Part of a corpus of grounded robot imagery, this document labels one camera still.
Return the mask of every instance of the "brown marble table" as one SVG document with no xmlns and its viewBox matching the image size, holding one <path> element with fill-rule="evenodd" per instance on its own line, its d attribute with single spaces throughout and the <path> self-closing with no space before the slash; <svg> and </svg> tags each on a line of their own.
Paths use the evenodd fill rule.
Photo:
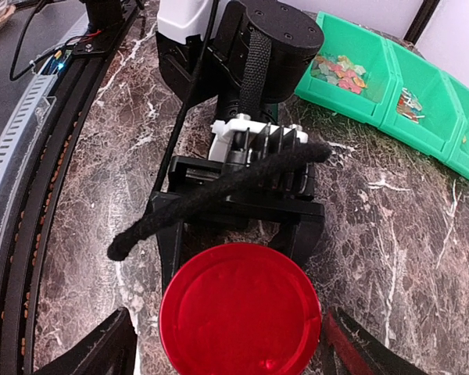
<svg viewBox="0 0 469 375">
<path fill-rule="evenodd" d="M 137 327 L 138 368 L 174 373 L 158 331 L 160 267 L 154 238 L 122 263 L 113 237 L 140 217 L 180 106 L 163 84 L 147 5 L 109 69 L 63 186 L 48 244 L 35 367 L 70 349 L 124 305 Z M 176 147 L 206 155 L 213 101 L 194 108 Z M 341 115 L 289 99 L 280 122 L 331 142 L 317 166 L 326 229 L 306 272 L 324 311 L 340 305 L 395 353 L 433 374 L 469 374 L 469 183 L 413 149 Z M 266 244 L 275 228 L 188 240 Z M 320 373 L 312 361 L 307 373 Z"/>
</svg>

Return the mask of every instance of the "white wall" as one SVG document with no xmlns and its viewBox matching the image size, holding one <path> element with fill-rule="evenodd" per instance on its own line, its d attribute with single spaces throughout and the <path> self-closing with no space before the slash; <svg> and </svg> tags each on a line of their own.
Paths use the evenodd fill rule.
<svg viewBox="0 0 469 375">
<path fill-rule="evenodd" d="M 298 9 L 324 11 L 403 38 L 423 0 L 280 0 Z"/>
<path fill-rule="evenodd" d="M 469 87 L 469 0 L 442 0 L 417 48 Z"/>
</svg>

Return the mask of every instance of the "red cap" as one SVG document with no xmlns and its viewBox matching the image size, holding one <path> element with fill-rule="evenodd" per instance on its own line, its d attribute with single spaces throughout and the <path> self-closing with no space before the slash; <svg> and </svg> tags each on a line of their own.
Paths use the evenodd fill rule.
<svg viewBox="0 0 469 375">
<path fill-rule="evenodd" d="M 320 303 L 305 273 L 281 253 L 221 245 L 170 282 L 159 329 L 183 375 L 298 375 L 318 345 Z"/>
</svg>

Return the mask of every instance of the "white plastic part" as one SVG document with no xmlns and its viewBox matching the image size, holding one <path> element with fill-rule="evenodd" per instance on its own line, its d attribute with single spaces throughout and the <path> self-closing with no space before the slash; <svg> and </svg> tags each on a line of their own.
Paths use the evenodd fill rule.
<svg viewBox="0 0 469 375">
<path fill-rule="evenodd" d="M 221 120 L 216 121 L 212 125 L 212 133 L 216 136 L 213 139 L 212 147 L 210 147 L 209 160 L 224 163 L 227 151 L 231 145 L 231 138 L 235 131 L 246 131 L 248 129 L 250 134 L 258 134 L 266 125 L 266 123 L 244 119 L 232 119 L 228 123 Z M 279 126 L 270 125 L 270 134 L 279 128 Z M 290 128 L 285 127 L 283 134 L 287 134 L 293 128 L 297 130 L 297 138 L 300 140 L 300 143 L 307 143 L 308 136 L 299 130 L 299 125 L 292 125 Z"/>
<path fill-rule="evenodd" d="M 212 37 L 216 35 L 228 3 L 229 0 L 219 0 Z M 211 9 L 212 0 L 161 0 L 156 16 L 158 31 L 182 45 L 186 44 L 187 37 L 198 34 L 203 40 Z"/>
</svg>

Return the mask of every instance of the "black strap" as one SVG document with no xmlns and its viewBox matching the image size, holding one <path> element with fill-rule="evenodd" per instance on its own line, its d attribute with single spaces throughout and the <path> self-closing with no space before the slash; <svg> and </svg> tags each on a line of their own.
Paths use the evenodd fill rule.
<svg viewBox="0 0 469 375">
<path fill-rule="evenodd" d="M 271 56 L 271 40 L 258 30 L 250 35 L 249 55 L 243 72 L 239 113 L 257 118 Z"/>
</svg>

